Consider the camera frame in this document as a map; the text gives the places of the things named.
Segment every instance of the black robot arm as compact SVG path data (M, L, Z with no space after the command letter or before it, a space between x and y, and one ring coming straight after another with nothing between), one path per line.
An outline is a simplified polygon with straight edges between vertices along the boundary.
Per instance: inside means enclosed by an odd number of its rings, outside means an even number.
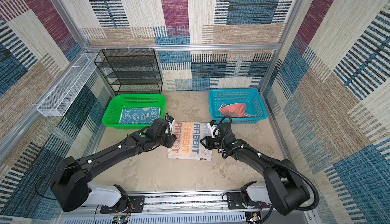
M268 157L249 146L241 139L236 139L230 125L231 117L227 116L230 123L211 121L211 126L217 126L213 131L215 137L207 136L200 142L206 149L218 149L223 159L231 156L236 160L246 163L260 173L266 183L267 192L271 204L282 215L287 215L293 210L312 210L319 202L319 196L314 185L305 176L300 174L288 159L278 160ZM308 207L300 207L310 199L310 193L304 181L308 183L314 193L314 202Z
M97 175L121 162L143 152L148 152L161 145L171 148L176 136L170 133L169 123L161 118L155 119L150 127L128 135L119 143L98 153L74 159L65 158L59 165L51 181L51 190L63 211L69 212L80 207L88 198L88 182Z

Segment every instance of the red cloth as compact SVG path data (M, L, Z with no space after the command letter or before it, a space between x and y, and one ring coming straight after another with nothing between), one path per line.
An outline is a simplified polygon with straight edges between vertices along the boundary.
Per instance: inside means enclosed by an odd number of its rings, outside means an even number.
M245 110L246 110L245 103L229 104L227 106L218 109L218 111L221 112L222 115L229 115L232 118L246 117Z

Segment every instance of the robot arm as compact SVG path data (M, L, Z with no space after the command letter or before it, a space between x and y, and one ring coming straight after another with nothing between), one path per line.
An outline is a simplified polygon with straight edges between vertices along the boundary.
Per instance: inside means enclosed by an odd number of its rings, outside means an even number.
M50 185L63 211L69 212L86 204L103 204L93 196L100 196L100 200L105 201L104 205L114 207L117 212L125 211L129 205L129 199L127 193L119 185L99 188L90 181L126 158L151 151L161 145L171 148L176 136L171 134L172 123L170 122L174 123L174 120L169 116L166 120L155 119L150 127L136 131L119 143L98 153L76 160L73 157L64 159L56 170ZM217 124L216 121L211 121L210 124L216 126L210 127L214 137L203 138L201 144L206 149L218 149L224 159L231 156L260 173L265 179L269 200L278 212L287 215L294 209L312 210L318 205L319 196L314 185L296 171L291 161L270 158L250 147L245 141L236 139L230 129L231 122ZM314 192L314 202L308 207L300 207L310 198L304 181ZM241 188L241 195L244 195L243 199L247 206L260 201L256 197L258 189L252 183Z
M146 128L136 131L119 143L98 153L76 160L72 156L65 158L60 163L59 170L55 172L50 185L62 210L69 212L86 204L85 202L87 199L90 200L89 197L95 190L88 183L113 165L126 158L151 151L160 145L171 148L176 140L174 134L166 133L171 132L171 125L168 121L158 118L153 121L146 132L144 132ZM105 192L119 196L115 201L118 212L126 209L127 193L119 185L107 188Z
M223 159L231 156L236 160L246 163L260 173L266 183L266 188L271 204L282 215L287 215L294 209L312 210L317 207L319 195L314 185L305 176L297 172L294 163L288 159L278 160L268 157L249 146L241 139L236 139L230 129L231 117L224 117L230 123L219 123L211 121L209 128L217 126L212 131L213 136L204 137L200 142L206 149L218 149ZM310 199L310 193L306 188L306 182L314 193L314 202L308 207L300 207L301 204ZM246 206L254 205L256 199L256 188L253 185L241 188L241 196Z

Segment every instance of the floor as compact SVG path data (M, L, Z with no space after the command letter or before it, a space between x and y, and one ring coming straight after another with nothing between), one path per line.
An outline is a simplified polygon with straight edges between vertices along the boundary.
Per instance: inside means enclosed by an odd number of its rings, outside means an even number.
M163 92L165 111L176 121L209 122L208 91ZM266 155L282 159L269 120L256 124L232 124L237 139L243 139ZM97 151L118 143L135 130L106 128ZM223 160L216 150L212 161L173 160L168 149L159 147L148 153L128 158L107 169L93 182L119 184L126 191L224 190L237 189L250 181L264 178L246 164L229 157Z

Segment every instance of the towel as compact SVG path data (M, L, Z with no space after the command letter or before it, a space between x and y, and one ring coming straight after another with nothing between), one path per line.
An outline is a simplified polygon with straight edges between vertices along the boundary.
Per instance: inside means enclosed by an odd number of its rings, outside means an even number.
M160 117L160 107L142 107L123 109L118 124L152 124Z

